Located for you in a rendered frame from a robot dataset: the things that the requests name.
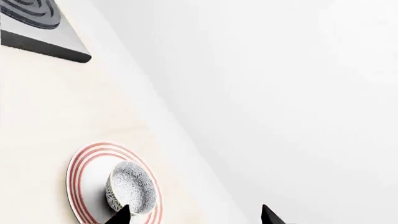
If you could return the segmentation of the grey stove with spiral burner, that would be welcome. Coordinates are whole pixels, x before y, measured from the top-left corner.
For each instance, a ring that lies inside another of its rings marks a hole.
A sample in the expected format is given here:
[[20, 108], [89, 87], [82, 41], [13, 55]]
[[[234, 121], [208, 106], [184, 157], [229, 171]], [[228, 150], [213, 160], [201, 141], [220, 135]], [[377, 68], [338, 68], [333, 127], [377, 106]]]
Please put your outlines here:
[[54, 0], [0, 0], [0, 44], [77, 63], [91, 60]]

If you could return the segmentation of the grey patterned bowl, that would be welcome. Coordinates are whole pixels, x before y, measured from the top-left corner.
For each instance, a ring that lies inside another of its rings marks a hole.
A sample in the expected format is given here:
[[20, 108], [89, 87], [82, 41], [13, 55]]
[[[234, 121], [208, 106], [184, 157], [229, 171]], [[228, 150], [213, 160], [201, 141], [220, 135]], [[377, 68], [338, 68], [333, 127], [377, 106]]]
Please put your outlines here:
[[132, 216], [148, 214], [157, 203], [153, 180], [141, 166], [131, 161], [116, 164], [108, 176], [105, 197], [115, 212], [128, 205]]

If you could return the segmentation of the white plate with red rings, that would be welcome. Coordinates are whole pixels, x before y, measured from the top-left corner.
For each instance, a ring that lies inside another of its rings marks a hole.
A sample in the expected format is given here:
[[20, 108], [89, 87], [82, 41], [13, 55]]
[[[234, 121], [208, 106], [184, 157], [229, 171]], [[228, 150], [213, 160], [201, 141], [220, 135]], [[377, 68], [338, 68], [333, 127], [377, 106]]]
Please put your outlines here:
[[66, 174], [67, 197], [80, 224], [104, 224], [115, 211], [105, 197], [107, 179], [122, 161], [132, 161], [143, 168], [153, 181], [157, 203], [148, 214], [131, 218], [130, 224], [163, 224], [163, 201], [156, 178], [145, 162], [131, 150], [110, 142], [81, 147], [72, 156]]

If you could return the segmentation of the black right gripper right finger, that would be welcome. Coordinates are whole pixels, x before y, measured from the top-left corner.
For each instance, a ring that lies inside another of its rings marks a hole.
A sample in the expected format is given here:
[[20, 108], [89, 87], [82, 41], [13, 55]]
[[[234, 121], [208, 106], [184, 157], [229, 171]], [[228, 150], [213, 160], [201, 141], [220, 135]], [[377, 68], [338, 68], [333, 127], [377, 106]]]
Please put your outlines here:
[[267, 205], [262, 205], [261, 222], [262, 224], [294, 224], [284, 222]]

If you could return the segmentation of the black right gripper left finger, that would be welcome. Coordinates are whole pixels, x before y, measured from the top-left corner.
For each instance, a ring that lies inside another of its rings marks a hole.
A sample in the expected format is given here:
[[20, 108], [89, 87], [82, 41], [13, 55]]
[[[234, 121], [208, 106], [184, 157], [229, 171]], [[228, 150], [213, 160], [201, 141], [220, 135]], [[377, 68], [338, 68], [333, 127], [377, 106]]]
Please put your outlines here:
[[129, 205], [125, 205], [114, 214], [105, 224], [130, 224], [131, 214]]

